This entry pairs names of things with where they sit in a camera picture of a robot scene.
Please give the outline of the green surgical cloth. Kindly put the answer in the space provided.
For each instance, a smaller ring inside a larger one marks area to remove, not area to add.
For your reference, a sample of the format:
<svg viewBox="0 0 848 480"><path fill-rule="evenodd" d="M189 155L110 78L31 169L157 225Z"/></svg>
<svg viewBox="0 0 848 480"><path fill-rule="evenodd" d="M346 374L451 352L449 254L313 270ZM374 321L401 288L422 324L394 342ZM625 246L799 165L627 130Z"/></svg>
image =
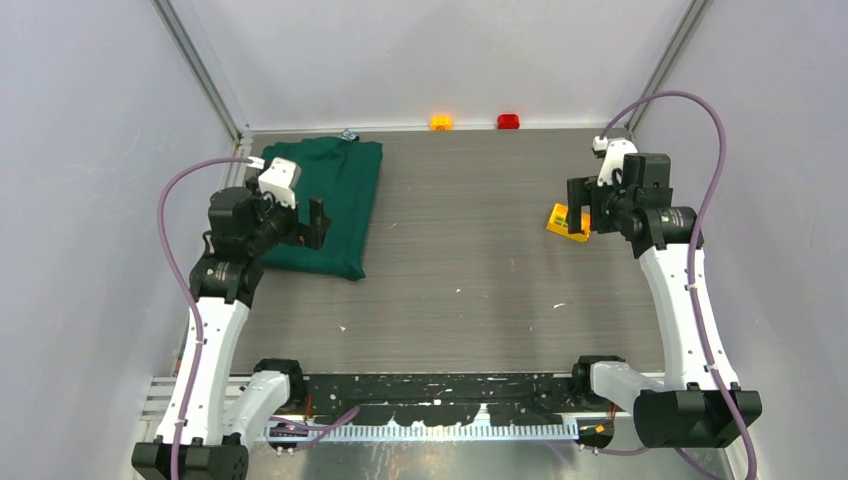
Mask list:
<svg viewBox="0 0 848 480"><path fill-rule="evenodd" d="M264 259L267 268L333 275L350 281L366 277L363 255L383 159L383 145L340 137L277 142L263 159L284 158L302 170L295 192L299 201L319 198L331 220L319 250L279 245Z"/></svg>

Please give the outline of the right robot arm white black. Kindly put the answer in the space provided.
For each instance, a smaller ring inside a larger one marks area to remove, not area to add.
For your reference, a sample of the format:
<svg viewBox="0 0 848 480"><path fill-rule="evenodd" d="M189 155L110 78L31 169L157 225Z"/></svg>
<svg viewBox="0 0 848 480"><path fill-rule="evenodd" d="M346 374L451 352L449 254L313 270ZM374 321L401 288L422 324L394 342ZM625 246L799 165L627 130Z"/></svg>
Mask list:
<svg viewBox="0 0 848 480"><path fill-rule="evenodd" d="M665 154L624 155L609 174L567 182L571 233L619 233L645 275L660 327L665 371L657 381L616 355L582 355L571 397L584 410L607 403L631 414L648 448L725 448L762 413L723 351L709 304L697 213L672 203Z"/></svg>

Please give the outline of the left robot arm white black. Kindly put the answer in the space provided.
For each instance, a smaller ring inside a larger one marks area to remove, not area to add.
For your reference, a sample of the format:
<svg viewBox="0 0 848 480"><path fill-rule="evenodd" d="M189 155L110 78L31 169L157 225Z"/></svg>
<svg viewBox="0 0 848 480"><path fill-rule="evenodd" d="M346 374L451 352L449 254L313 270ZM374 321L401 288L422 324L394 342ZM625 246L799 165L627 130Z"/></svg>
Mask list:
<svg viewBox="0 0 848 480"><path fill-rule="evenodd" d="M225 403L262 258L280 244L320 249L331 224L322 199L310 199L302 223L289 189L228 187L211 196L208 219L206 248L183 282L190 308L185 358L153 440L132 453L144 479L243 479L249 450L275 411L296 413L307 398L298 362L265 359L239 397Z"/></svg>

